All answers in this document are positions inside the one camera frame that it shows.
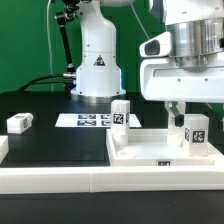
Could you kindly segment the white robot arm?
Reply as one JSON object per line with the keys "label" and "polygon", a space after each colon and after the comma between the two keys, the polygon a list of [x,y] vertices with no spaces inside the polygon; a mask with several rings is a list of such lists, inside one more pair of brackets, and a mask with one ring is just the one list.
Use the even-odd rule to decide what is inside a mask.
{"label": "white robot arm", "polygon": [[[116,28],[100,11],[135,0],[81,0],[82,63],[78,97],[96,102],[120,93]],[[224,0],[149,0],[149,12],[165,31],[139,47],[140,88],[150,101],[164,101],[175,126],[187,102],[224,103]]]}

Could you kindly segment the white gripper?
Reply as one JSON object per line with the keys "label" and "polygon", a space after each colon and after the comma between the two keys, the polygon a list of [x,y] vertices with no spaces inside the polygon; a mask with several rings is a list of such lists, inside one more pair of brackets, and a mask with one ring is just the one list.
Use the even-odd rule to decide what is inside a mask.
{"label": "white gripper", "polygon": [[191,68],[179,68],[169,57],[146,59],[140,87],[146,100],[167,101],[169,125],[182,127],[184,102],[224,103],[224,56],[210,56],[207,66]]}

